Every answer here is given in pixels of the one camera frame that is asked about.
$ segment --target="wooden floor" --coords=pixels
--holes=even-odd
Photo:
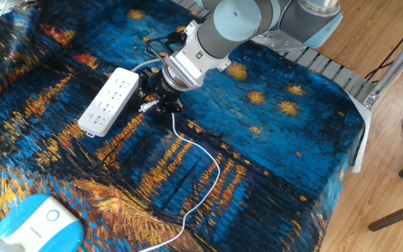
[[[403,36],[403,0],[341,0],[344,23],[320,51],[366,75]],[[403,74],[376,107],[362,172],[349,173],[321,251],[403,252],[403,221],[367,226],[403,208]]]

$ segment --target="gray cylinder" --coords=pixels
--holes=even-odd
[[[203,0],[203,7],[211,12],[214,12],[215,7],[221,2],[222,0]]]
[[[306,0],[293,1],[285,11],[280,23],[280,29],[287,35],[304,43],[314,34],[320,31],[337,14],[338,9],[329,13],[320,10],[314,11],[306,6]]]
[[[339,3],[339,0],[306,0],[306,2],[316,8],[325,10],[334,8]]]
[[[199,27],[197,38],[203,50],[218,59],[224,58],[236,47],[247,41],[234,42],[225,39],[215,28],[213,15]]]

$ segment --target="light blue plastic device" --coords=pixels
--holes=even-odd
[[[0,240],[25,252],[75,252],[83,234],[82,223],[45,194],[28,197],[0,222]]]

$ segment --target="white power strip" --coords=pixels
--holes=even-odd
[[[138,87],[139,75],[117,68],[97,93],[78,125],[89,137],[104,137]]]

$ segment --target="van gogh painting tablecloth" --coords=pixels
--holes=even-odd
[[[40,0],[0,17],[0,220],[48,193],[85,226],[81,251],[137,251],[179,232],[213,183],[212,160],[135,99],[104,138],[76,122],[116,67],[150,59],[145,40],[191,20],[202,22],[155,0]],[[222,172],[162,250],[318,251],[363,120],[338,85],[268,48],[229,57],[181,97],[177,130]]]

